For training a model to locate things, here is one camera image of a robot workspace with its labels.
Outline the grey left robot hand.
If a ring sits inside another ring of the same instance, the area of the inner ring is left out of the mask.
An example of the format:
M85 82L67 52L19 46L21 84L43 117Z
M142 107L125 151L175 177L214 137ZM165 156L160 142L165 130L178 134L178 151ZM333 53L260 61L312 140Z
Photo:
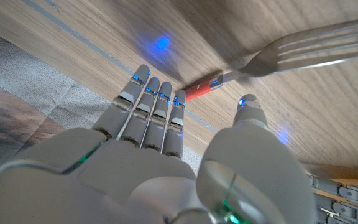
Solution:
M317 224L358 224L358 185L310 176L316 191Z

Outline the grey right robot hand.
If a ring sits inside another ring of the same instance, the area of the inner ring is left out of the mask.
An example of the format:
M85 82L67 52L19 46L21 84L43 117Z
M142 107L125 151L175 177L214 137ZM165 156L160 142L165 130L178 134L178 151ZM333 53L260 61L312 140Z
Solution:
M90 129L0 166L0 223L314 223L298 159L244 95L194 171L182 159L184 91L141 65Z

